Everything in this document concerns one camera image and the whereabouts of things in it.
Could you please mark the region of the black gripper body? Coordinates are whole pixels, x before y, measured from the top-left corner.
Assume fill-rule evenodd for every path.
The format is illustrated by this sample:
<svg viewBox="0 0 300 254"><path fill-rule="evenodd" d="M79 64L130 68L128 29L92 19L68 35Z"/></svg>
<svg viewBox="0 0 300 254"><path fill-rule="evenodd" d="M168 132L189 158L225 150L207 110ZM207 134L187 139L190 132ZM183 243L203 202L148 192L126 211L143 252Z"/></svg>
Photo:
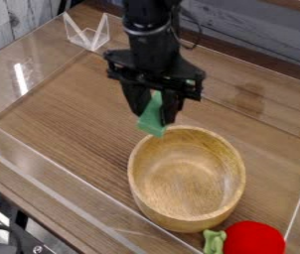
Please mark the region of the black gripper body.
<svg viewBox="0 0 300 254"><path fill-rule="evenodd" d="M173 89L199 101L206 73L181 55L173 29L150 35L128 34L130 48L107 50L108 77L160 91Z"/></svg>

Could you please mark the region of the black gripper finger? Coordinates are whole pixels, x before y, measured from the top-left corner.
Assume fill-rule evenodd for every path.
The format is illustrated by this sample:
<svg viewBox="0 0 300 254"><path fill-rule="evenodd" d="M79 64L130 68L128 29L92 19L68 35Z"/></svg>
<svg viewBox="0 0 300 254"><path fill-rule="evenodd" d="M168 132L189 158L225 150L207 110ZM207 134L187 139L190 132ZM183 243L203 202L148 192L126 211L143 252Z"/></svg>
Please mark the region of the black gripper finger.
<svg viewBox="0 0 300 254"><path fill-rule="evenodd" d="M131 112L140 116L151 100L150 89L142 85L120 82L123 95Z"/></svg>
<svg viewBox="0 0 300 254"><path fill-rule="evenodd" d="M185 98L175 90L162 92L160 123L163 126L175 122L178 112L182 110Z"/></svg>

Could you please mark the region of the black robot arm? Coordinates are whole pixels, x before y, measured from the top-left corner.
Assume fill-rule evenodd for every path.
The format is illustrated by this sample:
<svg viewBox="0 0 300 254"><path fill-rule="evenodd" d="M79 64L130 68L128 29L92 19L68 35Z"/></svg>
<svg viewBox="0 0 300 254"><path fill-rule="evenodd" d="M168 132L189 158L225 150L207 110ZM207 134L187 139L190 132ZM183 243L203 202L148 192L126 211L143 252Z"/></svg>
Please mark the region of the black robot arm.
<svg viewBox="0 0 300 254"><path fill-rule="evenodd" d="M140 115L158 91L159 125L175 122L187 99L202 97L206 73L181 55L182 0L123 0L122 27L128 47L103 53L107 76L119 81L128 107Z"/></svg>

